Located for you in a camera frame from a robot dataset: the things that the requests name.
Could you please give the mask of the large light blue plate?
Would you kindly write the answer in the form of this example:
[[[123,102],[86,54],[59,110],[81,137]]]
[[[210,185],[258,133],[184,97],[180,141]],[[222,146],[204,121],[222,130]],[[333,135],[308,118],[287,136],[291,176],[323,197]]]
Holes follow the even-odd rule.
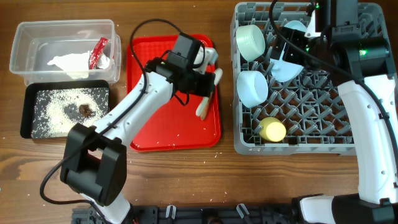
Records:
[[[279,30],[286,39],[302,50],[308,44],[308,40],[305,38],[307,27],[300,21],[290,21]],[[276,38],[276,43],[272,48],[270,63],[274,64],[271,75],[278,82],[289,81],[304,69],[302,54],[295,49],[291,49],[290,45],[279,37]]]

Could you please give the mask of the yellow cup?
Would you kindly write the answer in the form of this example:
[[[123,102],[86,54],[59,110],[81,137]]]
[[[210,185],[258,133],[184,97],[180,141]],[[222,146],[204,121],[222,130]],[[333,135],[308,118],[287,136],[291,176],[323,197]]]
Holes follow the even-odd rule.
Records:
[[[287,134],[285,126],[275,117],[264,118],[259,125],[262,127],[259,135],[267,141],[280,142]]]

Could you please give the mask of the red wrapper waste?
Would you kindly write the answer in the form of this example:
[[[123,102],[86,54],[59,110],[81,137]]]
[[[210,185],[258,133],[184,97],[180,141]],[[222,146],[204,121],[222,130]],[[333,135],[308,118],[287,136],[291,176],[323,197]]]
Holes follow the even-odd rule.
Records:
[[[106,47],[106,44],[108,43],[108,41],[109,40],[105,37],[100,38],[100,40],[95,45],[92,53],[90,53],[90,56],[88,59],[88,68],[90,70],[96,68],[98,60],[101,58],[103,50]]]

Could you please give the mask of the crumpled white paper waste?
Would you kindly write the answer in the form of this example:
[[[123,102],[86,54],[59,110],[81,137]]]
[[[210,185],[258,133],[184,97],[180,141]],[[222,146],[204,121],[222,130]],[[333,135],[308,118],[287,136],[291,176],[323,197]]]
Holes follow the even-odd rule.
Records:
[[[63,56],[55,56],[47,65],[55,65],[74,80],[89,77],[89,59],[93,52],[87,51],[82,54],[67,54]]]

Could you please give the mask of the green bowl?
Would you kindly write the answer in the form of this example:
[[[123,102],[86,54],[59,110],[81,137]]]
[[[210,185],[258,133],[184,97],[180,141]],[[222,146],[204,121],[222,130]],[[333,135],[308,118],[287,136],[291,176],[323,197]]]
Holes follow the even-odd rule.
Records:
[[[241,56],[248,62],[260,57],[266,48],[264,34],[256,25],[238,27],[236,43]]]

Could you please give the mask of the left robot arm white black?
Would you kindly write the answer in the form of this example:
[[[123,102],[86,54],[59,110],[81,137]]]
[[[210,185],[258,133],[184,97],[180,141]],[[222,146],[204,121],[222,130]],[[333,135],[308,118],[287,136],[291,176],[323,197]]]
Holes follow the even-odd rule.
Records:
[[[103,223],[125,223],[132,206],[124,198],[126,149],[140,129],[176,92],[210,97],[220,69],[207,72],[217,51],[184,33],[172,50],[143,65],[139,82],[91,127],[76,124],[68,133],[60,180],[83,196]]]

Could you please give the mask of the brown carrot-shaped food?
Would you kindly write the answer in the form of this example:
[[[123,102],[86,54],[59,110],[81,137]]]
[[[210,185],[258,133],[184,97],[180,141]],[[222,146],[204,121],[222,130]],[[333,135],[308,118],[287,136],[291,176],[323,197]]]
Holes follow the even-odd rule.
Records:
[[[208,109],[210,107],[210,103],[211,103],[212,97],[213,97],[213,94],[211,93],[209,97],[204,97],[202,102],[201,102],[201,105],[202,105],[202,112],[201,112],[201,115],[200,115],[201,120],[205,120],[206,119],[207,112],[208,112]]]

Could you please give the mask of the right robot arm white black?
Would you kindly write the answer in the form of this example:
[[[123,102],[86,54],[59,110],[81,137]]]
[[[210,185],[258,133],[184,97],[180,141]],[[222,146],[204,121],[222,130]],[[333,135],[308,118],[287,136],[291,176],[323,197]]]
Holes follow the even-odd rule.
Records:
[[[283,61],[330,73],[356,150],[358,192],[292,201],[294,223],[397,222],[396,67],[382,14],[357,1],[312,1],[304,30],[274,26]]]

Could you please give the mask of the white plastic spoon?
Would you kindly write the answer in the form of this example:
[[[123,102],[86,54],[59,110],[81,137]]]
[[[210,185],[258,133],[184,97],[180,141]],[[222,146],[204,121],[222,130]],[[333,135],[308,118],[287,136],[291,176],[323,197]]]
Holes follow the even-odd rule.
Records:
[[[215,79],[214,79],[215,87],[219,84],[222,76],[223,76],[223,70],[221,68],[217,68],[215,70]],[[203,97],[201,103],[198,105],[198,108],[196,110],[196,116],[200,117],[201,120],[205,120],[205,118],[206,118],[207,111],[210,106],[210,101],[213,96],[213,93],[214,92],[212,91],[210,96]]]

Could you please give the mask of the small light blue bowl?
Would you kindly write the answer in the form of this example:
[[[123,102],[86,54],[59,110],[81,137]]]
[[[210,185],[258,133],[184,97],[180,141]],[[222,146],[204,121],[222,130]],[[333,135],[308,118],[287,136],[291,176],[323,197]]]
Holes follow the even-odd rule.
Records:
[[[238,75],[236,89],[239,99],[247,108],[264,103],[268,98],[268,84],[259,71],[243,71]]]

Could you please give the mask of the black tray bin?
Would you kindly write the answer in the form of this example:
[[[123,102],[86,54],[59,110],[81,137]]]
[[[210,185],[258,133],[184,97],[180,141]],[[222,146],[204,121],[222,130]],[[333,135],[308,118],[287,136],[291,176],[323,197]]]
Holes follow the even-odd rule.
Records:
[[[104,80],[33,83],[25,90],[20,135],[24,139],[67,136],[109,111],[109,83]]]

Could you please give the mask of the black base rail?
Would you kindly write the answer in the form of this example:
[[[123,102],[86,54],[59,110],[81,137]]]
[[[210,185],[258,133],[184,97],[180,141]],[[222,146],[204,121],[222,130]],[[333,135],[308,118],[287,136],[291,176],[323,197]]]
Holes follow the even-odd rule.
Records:
[[[306,223],[299,214],[298,203],[265,204],[249,206],[240,203],[235,207],[167,207],[135,206],[123,223],[138,224],[207,224],[207,223]]]

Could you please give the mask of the red serving tray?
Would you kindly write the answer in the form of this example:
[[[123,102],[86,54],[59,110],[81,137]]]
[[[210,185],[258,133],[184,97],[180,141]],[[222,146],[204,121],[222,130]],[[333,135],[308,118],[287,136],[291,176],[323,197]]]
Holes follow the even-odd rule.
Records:
[[[171,50],[176,35],[137,37],[132,41],[134,51],[142,64],[154,57],[160,57]],[[130,46],[126,53],[126,93],[138,83],[141,69],[131,55]],[[218,90],[211,97],[206,118],[201,120],[195,112],[202,97],[190,95],[187,106],[182,106],[174,97],[152,115],[130,143],[137,152],[173,151],[214,146],[221,138],[221,118]]]

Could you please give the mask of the grey dishwasher rack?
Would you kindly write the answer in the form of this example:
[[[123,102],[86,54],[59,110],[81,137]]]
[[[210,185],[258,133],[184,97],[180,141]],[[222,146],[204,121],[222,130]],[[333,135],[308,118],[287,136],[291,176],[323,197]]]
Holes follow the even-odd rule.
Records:
[[[305,153],[356,154],[349,118],[329,73],[324,70],[302,71],[295,78],[278,82],[271,75],[269,57],[276,35],[269,22],[269,2],[241,2],[231,20],[231,59],[233,78],[241,72],[257,71],[268,84],[267,100],[252,108],[234,96],[234,149],[243,155],[291,155]],[[243,59],[236,43],[236,31],[256,25],[266,39],[266,51],[253,62]],[[280,142],[260,137],[260,121],[277,118],[287,134]]]

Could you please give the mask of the clear plastic bin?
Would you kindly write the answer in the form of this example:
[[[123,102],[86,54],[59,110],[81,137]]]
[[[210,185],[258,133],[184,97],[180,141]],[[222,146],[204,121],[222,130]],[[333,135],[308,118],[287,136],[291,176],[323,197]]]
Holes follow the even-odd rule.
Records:
[[[109,41],[89,77],[74,80],[55,65],[47,63],[55,56],[93,51],[100,38]],[[105,80],[119,81],[121,39],[110,19],[21,22],[12,44],[9,70],[21,76],[26,85],[45,82]]]

